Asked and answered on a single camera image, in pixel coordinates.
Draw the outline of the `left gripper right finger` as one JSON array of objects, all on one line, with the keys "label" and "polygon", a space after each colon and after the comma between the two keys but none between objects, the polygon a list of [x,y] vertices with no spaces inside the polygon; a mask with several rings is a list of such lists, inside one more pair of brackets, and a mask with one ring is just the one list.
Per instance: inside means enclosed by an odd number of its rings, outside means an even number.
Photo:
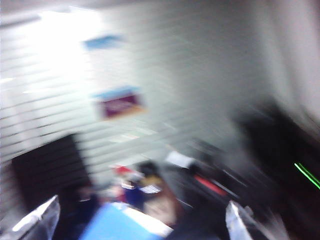
[{"label": "left gripper right finger", "polygon": [[225,223],[230,240],[267,240],[257,222],[237,202],[230,200],[225,209]]}]

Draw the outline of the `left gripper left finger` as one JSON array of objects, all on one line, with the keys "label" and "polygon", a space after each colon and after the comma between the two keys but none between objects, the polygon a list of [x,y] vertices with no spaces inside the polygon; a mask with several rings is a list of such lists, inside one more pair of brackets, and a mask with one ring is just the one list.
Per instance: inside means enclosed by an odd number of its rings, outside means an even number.
[{"label": "left gripper left finger", "polygon": [[24,216],[12,228],[6,230],[0,238],[2,240],[51,240],[59,218],[59,196],[54,195]]}]

